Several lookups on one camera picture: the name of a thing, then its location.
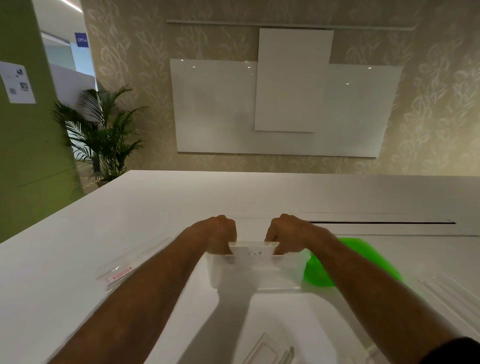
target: patterned wallpaper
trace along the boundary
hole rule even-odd
[[[96,74],[148,105],[132,169],[480,175],[478,0],[82,0]],[[166,19],[412,26],[335,31],[331,63],[404,65],[380,156],[177,153],[169,58],[256,61],[259,29]]]

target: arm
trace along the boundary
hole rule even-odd
[[[228,254],[235,222],[221,215],[185,229],[132,273],[49,364],[143,363],[160,336],[200,257]]]
[[[265,241],[275,254],[309,249],[320,260],[353,313],[393,364],[419,363],[459,335],[407,286],[354,252],[327,229],[294,216],[272,220]]]

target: plant pot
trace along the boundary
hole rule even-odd
[[[97,181],[96,185],[98,188],[102,187],[103,185],[106,185],[110,181]]]

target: green plastic bag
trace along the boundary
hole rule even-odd
[[[366,241],[358,238],[339,238],[339,240],[350,249],[367,258],[372,263],[375,263],[377,266],[390,273],[394,278],[402,282],[402,276],[398,270]],[[320,263],[317,257],[313,254],[311,254],[310,260],[307,262],[305,272],[303,273],[303,279],[318,287],[335,286],[322,266],[322,263]]]

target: hand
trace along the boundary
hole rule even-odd
[[[185,232],[191,234],[194,240],[200,239],[210,254],[232,254],[228,243],[237,241],[235,221],[225,215],[196,222],[185,229]]]
[[[310,249],[324,239],[336,239],[327,229],[315,226],[293,215],[282,214],[272,220],[265,236],[266,242],[279,242],[274,254],[297,253]]]

